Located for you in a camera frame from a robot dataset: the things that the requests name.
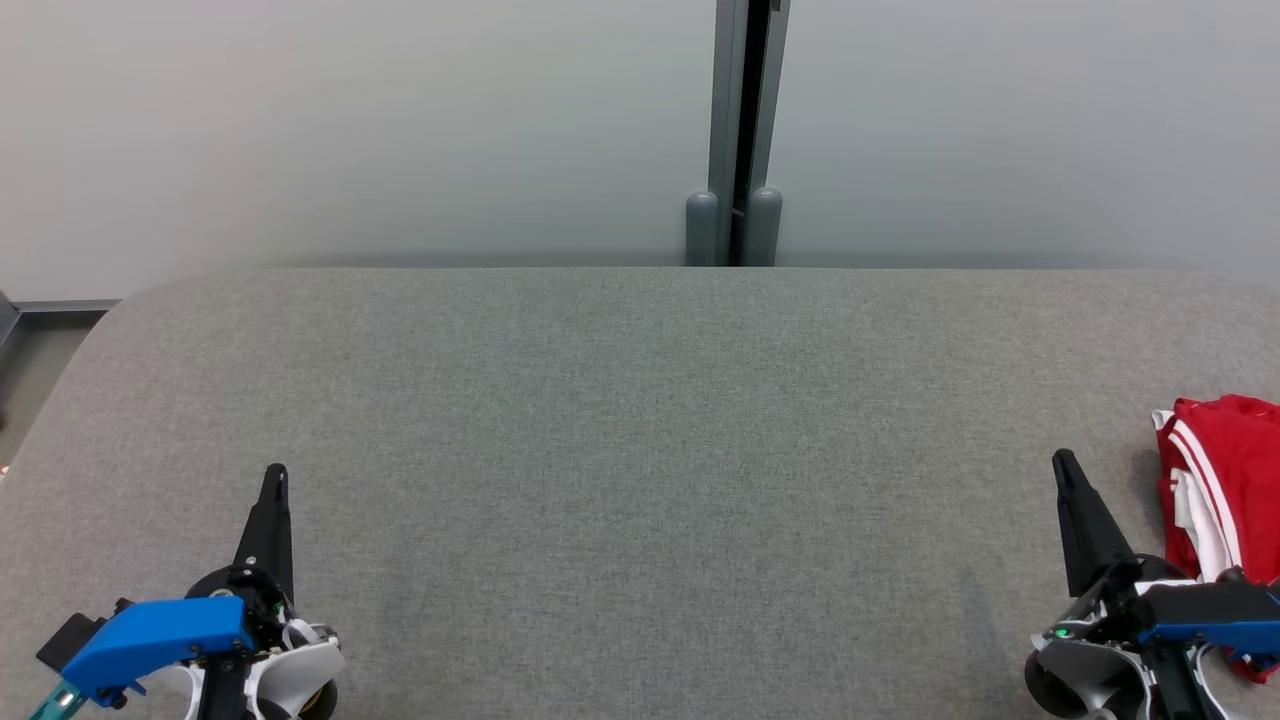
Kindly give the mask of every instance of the white wall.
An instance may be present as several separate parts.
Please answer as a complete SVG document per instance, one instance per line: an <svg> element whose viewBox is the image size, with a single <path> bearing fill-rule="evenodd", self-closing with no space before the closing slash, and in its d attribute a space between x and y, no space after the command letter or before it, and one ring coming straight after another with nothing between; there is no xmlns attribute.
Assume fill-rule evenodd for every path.
<svg viewBox="0 0 1280 720"><path fill-rule="evenodd" d="M1280 4L794 0L778 264L1280 287Z"/></svg>
<svg viewBox="0 0 1280 720"><path fill-rule="evenodd" d="M0 0L0 290L677 264L713 0Z"/></svg>

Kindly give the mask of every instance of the gray fabric surface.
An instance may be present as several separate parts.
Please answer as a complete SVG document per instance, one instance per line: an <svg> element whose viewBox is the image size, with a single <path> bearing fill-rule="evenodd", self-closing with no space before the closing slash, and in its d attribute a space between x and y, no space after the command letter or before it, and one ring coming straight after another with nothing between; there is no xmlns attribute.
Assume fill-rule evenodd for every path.
<svg viewBox="0 0 1280 720"><path fill-rule="evenodd" d="M1193 275L164 287L93 331L0 484L0 715L52 688L33 652L69 614L229 561L282 461L297 603L349 660L338 717L1041 717L1050 455L1160 552L1148 411L1280 398L1277 356L1280 301ZM1280 715L1275 688L1213 683Z"/></svg>

